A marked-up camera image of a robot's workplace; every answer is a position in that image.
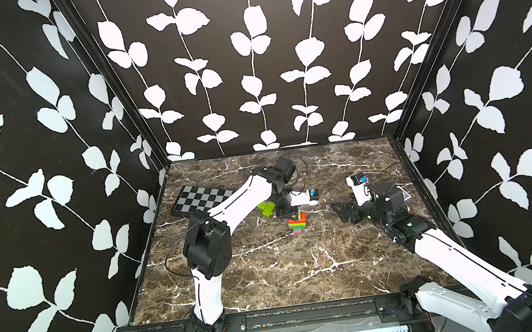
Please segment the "lime long lego brick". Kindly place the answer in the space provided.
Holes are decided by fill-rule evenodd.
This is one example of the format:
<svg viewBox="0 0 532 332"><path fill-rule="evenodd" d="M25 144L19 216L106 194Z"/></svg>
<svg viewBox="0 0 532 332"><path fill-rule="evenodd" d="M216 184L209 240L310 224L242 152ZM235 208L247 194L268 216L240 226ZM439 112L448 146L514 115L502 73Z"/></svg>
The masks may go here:
<svg viewBox="0 0 532 332"><path fill-rule="evenodd" d="M257 207L258 210L261 211L262 215L265 216L265 217L271 217L272 216L272 213L275 211L275 203L274 202L270 202L270 201L264 201L262 203L259 204L259 206Z"/></svg>

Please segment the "red long lego brick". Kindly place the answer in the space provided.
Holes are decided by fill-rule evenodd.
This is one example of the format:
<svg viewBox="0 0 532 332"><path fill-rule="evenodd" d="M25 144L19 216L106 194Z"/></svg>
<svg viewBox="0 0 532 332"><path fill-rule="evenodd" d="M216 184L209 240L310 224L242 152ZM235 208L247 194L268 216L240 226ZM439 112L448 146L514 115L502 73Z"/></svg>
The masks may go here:
<svg viewBox="0 0 532 332"><path fill-rule="evenodd" d="M307 217L305 212L299 211L297 214L294 214L289 220L288 220L288 227L290 226L298 226L298 225L307 225Z"/></svg>

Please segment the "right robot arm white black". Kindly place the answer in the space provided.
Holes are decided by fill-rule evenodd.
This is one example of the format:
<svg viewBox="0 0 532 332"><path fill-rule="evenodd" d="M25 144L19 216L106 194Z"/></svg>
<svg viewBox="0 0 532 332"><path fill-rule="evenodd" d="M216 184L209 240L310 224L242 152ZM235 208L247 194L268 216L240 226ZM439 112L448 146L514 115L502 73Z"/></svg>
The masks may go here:
<svg viewBox="0 0 532 332"><path fill-rule="evenodd" d="M401 307L407 315L436 313L474 332L532 332L532 284L487 263L411 213L396 185L369 187L362 178L350 180L349 186L354 200L332 206L340 220L371 221L394 243L429 260L472 292L466 296L418 276L403 287Z"/></svg>

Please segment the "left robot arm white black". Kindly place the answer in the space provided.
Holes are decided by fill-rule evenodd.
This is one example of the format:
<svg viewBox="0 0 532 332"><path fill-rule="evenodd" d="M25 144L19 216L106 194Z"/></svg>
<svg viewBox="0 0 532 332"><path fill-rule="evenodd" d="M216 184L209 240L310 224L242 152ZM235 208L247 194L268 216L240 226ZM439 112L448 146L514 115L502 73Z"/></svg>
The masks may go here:
<svg viewBox="0 0 532 332"><path fill-rule="evenodd" d="M280 157L274 166L255 167L246 182L208 212L195 211L185 233L183 253L194 278L192 319L215 332L225 319L221 299L223 272L232 258L231 237L239 224L261 203L274 204L279 218L299 212L288 182L296 171L292 160Z"/></svg>

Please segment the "blue playing card box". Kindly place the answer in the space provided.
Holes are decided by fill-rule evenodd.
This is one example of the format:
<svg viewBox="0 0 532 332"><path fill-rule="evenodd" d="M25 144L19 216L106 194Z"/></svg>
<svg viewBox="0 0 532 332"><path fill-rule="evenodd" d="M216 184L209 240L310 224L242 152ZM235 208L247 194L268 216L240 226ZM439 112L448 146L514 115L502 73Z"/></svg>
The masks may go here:
<svg viewBox="0 0 532 332"><path fill-rule="evenodd" d="M398 189L401 191L402 195L403 195L403 200L404 201L408 201L409 199L411 199L411 194L408 193L406 191L406 189L404 189L403 187L399 186Z"/></svg>

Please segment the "black white checkerboard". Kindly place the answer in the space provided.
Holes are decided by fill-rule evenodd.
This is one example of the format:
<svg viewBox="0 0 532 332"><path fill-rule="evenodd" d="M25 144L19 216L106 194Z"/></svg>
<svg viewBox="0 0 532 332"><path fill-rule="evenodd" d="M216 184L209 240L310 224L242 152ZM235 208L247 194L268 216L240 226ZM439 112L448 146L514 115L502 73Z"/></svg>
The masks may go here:
<svg viewBox="0 0 532 332"><path fill-rule="evenodd" d="M220 205L233 193L230 189L184 185L176 197L171 214L188 218L197 210L206 212Z"/></svg>

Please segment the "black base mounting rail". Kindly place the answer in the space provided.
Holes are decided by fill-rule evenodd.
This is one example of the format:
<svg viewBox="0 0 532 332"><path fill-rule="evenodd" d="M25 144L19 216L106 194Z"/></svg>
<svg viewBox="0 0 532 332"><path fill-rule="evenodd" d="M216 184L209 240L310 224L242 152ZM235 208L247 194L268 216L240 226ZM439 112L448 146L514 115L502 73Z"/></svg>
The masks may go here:
<svg viewBox="0 0 532 332"><path fill-rule="evenodd" d="M376 316L382 323L419 321L424 318L418 301L408 293L397 292L313 303L230 313L216 332L258 332L269 329L295 330L298 326L352 318ZM117 332L201 332L189 320L177 320L119 328Z"/></svg>

